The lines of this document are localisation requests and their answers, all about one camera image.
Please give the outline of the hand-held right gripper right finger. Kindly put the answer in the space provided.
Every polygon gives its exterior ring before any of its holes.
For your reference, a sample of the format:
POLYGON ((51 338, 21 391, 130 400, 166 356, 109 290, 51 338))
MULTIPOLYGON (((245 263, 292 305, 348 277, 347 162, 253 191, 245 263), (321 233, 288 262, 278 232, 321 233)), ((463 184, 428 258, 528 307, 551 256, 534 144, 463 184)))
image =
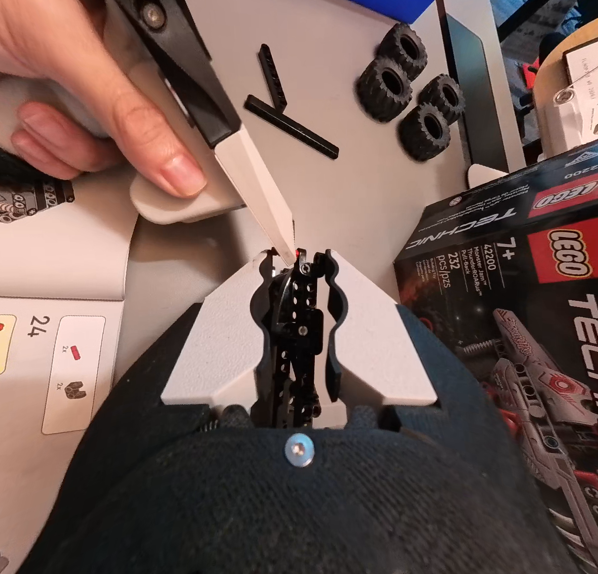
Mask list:
POLYGON ((438 396, 399 305, 340 254, 325 251, 328 312, 325 384, 347 412, 369 406, 432 406, 438 396))

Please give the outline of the white paper tag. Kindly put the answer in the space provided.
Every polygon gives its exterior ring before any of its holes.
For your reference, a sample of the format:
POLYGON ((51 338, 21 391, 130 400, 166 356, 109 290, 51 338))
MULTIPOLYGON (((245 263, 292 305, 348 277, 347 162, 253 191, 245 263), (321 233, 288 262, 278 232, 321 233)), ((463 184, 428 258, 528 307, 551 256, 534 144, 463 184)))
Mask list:
POLYGON ((568 85, 554 97, 564 147, 597 140, 597 39, 563 54, 568 85))

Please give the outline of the black toy chassis assembly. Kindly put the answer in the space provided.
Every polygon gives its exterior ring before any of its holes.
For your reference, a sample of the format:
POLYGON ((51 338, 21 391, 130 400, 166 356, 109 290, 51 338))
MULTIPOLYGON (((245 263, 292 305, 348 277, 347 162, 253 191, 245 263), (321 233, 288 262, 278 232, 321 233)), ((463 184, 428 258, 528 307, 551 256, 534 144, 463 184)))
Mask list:
POLYGON ((317 257, 310 262, 306 254, 305 260, 295 260, 276 273, 273 255, 268 250, 259 266, 264 282, 250 302, 251 315, 264 335, 250 417, 261 428, 309 428, 322 413, 315 360, 324 343, 324 314, 317 308, 324 264, 317 257))

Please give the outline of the black toy set box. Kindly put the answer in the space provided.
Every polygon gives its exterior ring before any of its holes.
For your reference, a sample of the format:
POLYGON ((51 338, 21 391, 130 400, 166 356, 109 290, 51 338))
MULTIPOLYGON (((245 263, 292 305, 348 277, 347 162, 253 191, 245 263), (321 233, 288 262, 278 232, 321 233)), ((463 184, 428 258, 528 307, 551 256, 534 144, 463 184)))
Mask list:
POLYGON ((597 573, 597 143, 428 206, 401 303, 474 374, 597 573))

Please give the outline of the long black toy axle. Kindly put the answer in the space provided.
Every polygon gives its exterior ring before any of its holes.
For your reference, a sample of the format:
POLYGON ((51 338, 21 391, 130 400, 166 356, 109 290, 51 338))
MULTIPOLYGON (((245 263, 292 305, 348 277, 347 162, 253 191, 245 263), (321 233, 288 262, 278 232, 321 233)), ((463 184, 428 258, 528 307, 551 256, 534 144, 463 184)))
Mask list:
POLYGON ((276 129, 286 133, 290 137, 299 140, 313 150, 321 153, 329 159, 335 160, 339 157, 339 147, 332 144, 325 138, 289 118, 284 113, 271 107, 253 94, 249 94, 244 102, 244 108, 251 114, 268 122, 276 129))

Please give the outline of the black toy beam with holes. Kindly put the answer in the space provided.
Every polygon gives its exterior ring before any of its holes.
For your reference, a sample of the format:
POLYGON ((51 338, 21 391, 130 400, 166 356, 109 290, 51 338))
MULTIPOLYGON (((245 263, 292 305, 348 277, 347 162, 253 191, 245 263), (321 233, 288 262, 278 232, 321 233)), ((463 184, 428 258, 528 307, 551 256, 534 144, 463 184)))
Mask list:
POLYGON ((274 64, 271 49, 265 43, 261 44, 261 47, 259 48, 258 60, 272 99, 273 107, 279 113, 284 113, 288 105, 287 99, 283 91, 278 70, 274 64))

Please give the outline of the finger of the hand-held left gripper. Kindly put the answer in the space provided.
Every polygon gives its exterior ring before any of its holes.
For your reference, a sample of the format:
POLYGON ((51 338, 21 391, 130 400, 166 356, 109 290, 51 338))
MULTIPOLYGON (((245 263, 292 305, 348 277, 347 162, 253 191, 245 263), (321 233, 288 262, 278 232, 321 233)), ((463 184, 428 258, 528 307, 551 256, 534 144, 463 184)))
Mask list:
POLYGON ((245 126, 215 146, 215 157, 272 246, 286 263, 296 260, 292 211, 245 126))

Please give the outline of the person's left hand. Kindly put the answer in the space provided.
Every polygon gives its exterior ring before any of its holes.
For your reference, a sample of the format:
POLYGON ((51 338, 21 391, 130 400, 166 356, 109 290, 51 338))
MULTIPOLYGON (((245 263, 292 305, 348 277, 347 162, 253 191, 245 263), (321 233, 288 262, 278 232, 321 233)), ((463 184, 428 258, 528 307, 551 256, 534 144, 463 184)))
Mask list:
POLYGON ((53 80, 108 134, 94 137, 58 109, 26 102, 10 137, 14 151, 64 181, 126 159, 171 196, 196 197, 205 174, 160 109, 109 54, 104 23, 104 0, 1 0, 1 73, 53 80))

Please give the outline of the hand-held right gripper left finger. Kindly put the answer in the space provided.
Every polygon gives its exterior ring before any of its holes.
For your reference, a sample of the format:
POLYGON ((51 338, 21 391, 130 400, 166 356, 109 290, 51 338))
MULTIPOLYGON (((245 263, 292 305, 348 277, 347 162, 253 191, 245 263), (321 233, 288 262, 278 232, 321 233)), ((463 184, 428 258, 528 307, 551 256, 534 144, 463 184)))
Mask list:
POLYGON ((270 309, 273 253, 260 252, 203 301, 161 392, 167 406, 229 406, 250 412, 258 374, 269 360, 263 319, 270 309))

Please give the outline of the black toy tire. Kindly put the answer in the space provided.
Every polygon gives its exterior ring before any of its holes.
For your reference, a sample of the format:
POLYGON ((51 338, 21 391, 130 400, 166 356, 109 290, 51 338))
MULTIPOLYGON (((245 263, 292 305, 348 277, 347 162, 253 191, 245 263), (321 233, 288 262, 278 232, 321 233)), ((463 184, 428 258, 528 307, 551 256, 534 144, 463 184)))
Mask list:
POLYGON ((404 151, 412 159, 422 163, 449 147, 450 126, 435 106, 421 103, 399 123, 398 138, 404 151))
POLYGON ((412 98, 406 71, 389 57, 376 57, 356 81, 356 94, 364 111, 387 123, 402 113, 412 98))
POLYGON ((392 59, 414 81, 428 64, 425 45, 418 34, 406 23, 397 22, 385 34, 376 50, 377 57, 392 59))
POLYGON ((433 78, 419 93, 418 102, 438 109, 448 125, 455 123, 465 112, 465 97, 459 84, 449 75, 433 78))

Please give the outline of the toy building instruction booklet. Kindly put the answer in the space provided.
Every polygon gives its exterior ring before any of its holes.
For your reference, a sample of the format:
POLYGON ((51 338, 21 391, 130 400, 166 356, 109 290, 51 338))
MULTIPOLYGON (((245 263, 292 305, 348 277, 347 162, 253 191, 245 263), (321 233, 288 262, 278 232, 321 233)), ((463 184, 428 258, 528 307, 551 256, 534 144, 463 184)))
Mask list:
POLYGON ((131 179, 1 185, 1 573, 35 543, 112 387, 131 179))

